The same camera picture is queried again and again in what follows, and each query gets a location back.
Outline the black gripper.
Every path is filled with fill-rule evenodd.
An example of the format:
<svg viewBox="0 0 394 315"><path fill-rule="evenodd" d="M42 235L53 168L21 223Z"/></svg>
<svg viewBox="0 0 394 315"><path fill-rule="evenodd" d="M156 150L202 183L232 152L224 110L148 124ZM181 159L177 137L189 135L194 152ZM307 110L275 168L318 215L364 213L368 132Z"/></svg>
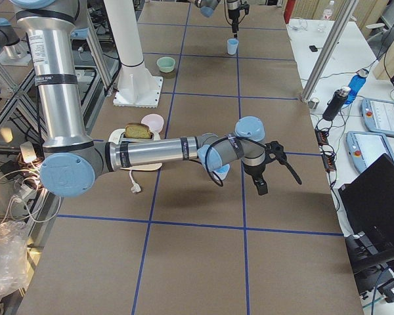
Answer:
<svg viewBox="0 0 394 315"><path fill-rule="evenodd" d="M244 166L244 171L247 175L250 175L252 177L252 180L255 184L255 187L257 188L257 193L259 196L263 196L268 193L268 186L267 182L263 178L263 173L265 171L265 164L260 164L260 165L247 165L243 164Z"/></svg>
<svg viewBox="0 0 394 315"><path fill-rule="evenodd" d="M232 20L232 35L238 38L238 19L240 17L241 0L226 0L227 14Z"/></svg>

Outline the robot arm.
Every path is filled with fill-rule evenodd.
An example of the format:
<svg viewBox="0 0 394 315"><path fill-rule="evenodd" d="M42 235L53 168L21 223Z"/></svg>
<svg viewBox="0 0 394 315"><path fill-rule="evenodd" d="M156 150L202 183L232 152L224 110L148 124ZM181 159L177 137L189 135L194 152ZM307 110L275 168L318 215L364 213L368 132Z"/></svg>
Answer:
<svg viewBox="0 0 394 315"><path fill-rule="evenodd" d="M221 1L218 0L190 0L200 10L200 13L209 18L213 15ZM232 35L238 38L239 25L246 15L249 14L250 5L246 1L226 0L224 2L224 13L227 24L232 29Z"/></svg>
<svg viewBox="0 0 394 315"><path fill-rule="evenodd" d="M98 136L97 126L85 126L75 73L71 36L87 17L85 1L14 1L17 22L30 44L35 85L47 129L45 159L39 176L56 196L76 197L106 174L137 165L199 159L209 176L240 160L259 195L268 192L263 172L267 163L262 121L238 120L234 131L171 139L130 142Z"/></svg>

